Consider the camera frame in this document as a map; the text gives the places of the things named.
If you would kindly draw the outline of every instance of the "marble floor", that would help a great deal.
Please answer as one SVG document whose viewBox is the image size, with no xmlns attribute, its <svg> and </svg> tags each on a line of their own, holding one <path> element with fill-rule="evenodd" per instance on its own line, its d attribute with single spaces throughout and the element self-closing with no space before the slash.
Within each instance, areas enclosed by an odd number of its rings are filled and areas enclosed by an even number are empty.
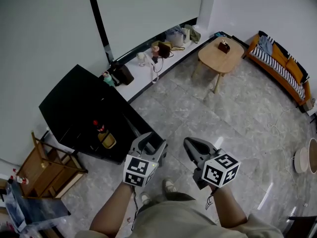
<svg viewBox="0 0 317 238">
<path fill-rule="evenodd" d="M 242 162 L 230 187 L 247 215 L 254 213 L 281 230 L 294 207 L 296 216 L 317 215 L 317 175 L 296 174 L 291 160 L 298 148 L 316 137 L 314 123 L 310 124 L 310 118 L 295 109 L 290 97 L 250 60 L 242 60 L 225 75 L 219 93 L 214 94 L 210 89 L 215 74 L 207 68 L 191 79 L 197 59 L 197 52 L 190 55 L 131 104 L 168 142 L 164 166 L 145 191 L 152 196 L 160 193 L 161 180 L 169 177 L 179 191 L 204 206 L 210 191 L 196 187 L 192 179 L 195 166 L 182 146 L 183 139 L 193 136 L 215 144 L 223 137 L 221 148 Z M 276 127 L 269 125 L 276 122 Z M 89 228 L 122 179 L 123 166 L 84 154 L 79 158 L 89 173 L 62 198 L 72 213 L 58 225 L 67 238 Z M 131 233 L 134 212 L 131 199 L 118 237 Z M 214 205 L 206 215 L 218 223 Z"/>
</svg>

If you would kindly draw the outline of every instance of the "orange sofa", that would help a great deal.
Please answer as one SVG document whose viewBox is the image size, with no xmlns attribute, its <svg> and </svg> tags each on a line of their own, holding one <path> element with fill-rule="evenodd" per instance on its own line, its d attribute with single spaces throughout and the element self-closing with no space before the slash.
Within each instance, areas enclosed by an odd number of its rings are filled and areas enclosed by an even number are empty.
<svg viewBox="0 0 317 238">
<path fill-rule="evenodd" d="M 263 52 L 257 46 L 260 36 L 262 35 L 267 36 L 273 45 L 271 56 Z M 304 68 L 280 44 L 266 33 L 259 31 L 252 40 L 243 58 L 245 56 L 255 61 L 271 74 L 294 98 L 299 106 L 311 98 L 308 82 L 309 77 Z"/>
</svg>

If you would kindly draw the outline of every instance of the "white bowl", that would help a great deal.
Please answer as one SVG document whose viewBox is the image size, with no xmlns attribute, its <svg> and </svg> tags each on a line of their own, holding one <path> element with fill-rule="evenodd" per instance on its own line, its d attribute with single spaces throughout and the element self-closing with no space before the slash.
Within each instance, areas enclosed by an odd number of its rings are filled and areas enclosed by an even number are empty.
<svg viewBox="0 0 317 238">
<path fill-rule="evenodd" d="M 317 172 L 317 141 L 312 138 L 309 142 L 309 167 L 313 174 Z"/>
<path fill-rule="evenodd" d="M 306 147 L 298 149 L 295 153 L 294 166 L 297 173 L 306 172 L 308 169 L 308 150 Z"/>
</svg>

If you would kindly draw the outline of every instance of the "person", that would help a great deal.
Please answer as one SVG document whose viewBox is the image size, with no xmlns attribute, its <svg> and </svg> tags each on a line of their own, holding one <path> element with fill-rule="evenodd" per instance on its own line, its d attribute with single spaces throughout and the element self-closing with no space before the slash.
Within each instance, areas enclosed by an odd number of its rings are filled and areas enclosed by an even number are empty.
<svg viewBox="0 0 317 238">
<path fill-rule="evenodd" d="M 282 233 L 254 215 L 246 217 L 226 185 L 214 192 L 214 203 L 221 224 L 217 226 L 199 211 L 191 196 L 176 191 L 170 179 L 162 182 L 167 201 L 158 203 L 142 192 L 143 206 L 135 219 L 130 238 L 282 238 Z M 115 238 L 123 221 L 132 187 L 121 183 L 93 219 L 89 231 L 75 238 Z"/>
</svg>

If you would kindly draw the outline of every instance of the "wooden round table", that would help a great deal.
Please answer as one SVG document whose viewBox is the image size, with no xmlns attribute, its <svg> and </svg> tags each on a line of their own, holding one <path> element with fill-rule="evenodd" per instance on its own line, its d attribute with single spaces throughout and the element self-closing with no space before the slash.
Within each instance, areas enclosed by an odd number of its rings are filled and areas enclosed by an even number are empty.
<svg viewBox="0 0 317 238">
<path fill-rule="evenodd" d="M 222 40 L 225 40 L 230 46 L 230 51 L 228 53 L 224 53 L 218 49 L 219 43 Z M 192 77 L 201 69 L 202 63 L 217 72 L 218 80 L 213 90 L 213 92 L 216 93 L 221 78 L 226 73 L 232 71 L 234 67 L 240 63 L 243 53 L 244 50 L 239 43 L 227 37 L 218 37 L 198 52 L 199 60 Z"/>
</svg>

